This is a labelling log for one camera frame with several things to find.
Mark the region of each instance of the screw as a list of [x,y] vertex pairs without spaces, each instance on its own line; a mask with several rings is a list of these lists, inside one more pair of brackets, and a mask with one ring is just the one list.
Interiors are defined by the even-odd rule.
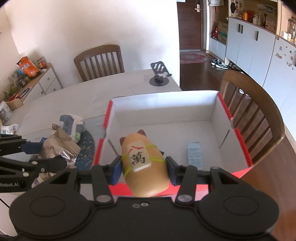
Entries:
[[149,206],[149,203],[147,203],[147,202],[141,202],[141,206],[142,207],[147,207],[147,206]]
[[192,199],[193,198],[190,195],[187,195],[187,194],[183,194],[183,195],[178,196],[178,200],[180,202],[190,202]]
[[106,202],[111,201],[111,197],[108,196],[108,195],[99,195],[99,196],[97,196],[96,200],[97,200],[98,202],[106,203]]
[[134,207],[134,208],[140,208],[141,206],[140,206],[139,204],[137,204],[137,203],[134,203],[134,204],[132,205],[132,207]]

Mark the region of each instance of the orange snack package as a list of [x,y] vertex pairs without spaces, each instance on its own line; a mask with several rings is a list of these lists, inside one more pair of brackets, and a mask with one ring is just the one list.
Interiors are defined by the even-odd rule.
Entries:
[[33,80],[38,77],[41,73],[36,68],[36,66],[31,62],[31,60],[26,56],[22,57],[17,65],[26,73],[29,79]]

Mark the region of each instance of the red rug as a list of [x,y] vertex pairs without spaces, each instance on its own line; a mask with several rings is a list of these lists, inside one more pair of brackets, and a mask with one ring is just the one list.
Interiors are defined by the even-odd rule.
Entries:
[[203,51],[180,52],[180,64],[207,63],[213,57]]

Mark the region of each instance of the dining table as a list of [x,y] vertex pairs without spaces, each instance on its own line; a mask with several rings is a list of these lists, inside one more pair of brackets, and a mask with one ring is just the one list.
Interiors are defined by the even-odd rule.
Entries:
[[[61,115],[74,114],[84,120],[84,127],[92,135],[95,148],[104,137],[103,121],[109,100],[131,95],[181,91],[172,77],[165,86],[152,86],[152,69],[105,76],[66,87],[45,95],[14,110],[5,125],[18,124],[16,133],[23,139],[39,142],[52,134],[52,124],[58,124]],[[16,153],[5,157],[28,161],[31,155]],[[9,206],[17,197],[11,193],[0,194],[0,231],[17,235],[9,218]]]

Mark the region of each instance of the chair backrest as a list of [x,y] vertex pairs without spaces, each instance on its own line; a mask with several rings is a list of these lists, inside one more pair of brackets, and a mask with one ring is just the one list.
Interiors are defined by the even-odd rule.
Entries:
[[118,45],[102,45],[84,51],[75,57],[74,63],[83,81],[124,72]]
[[234,70],[224,72],[220,93],[231,111],[234,128],[239,128],[244,138],[253,164],[259,163],[285,137],[278,107],[251,77]]

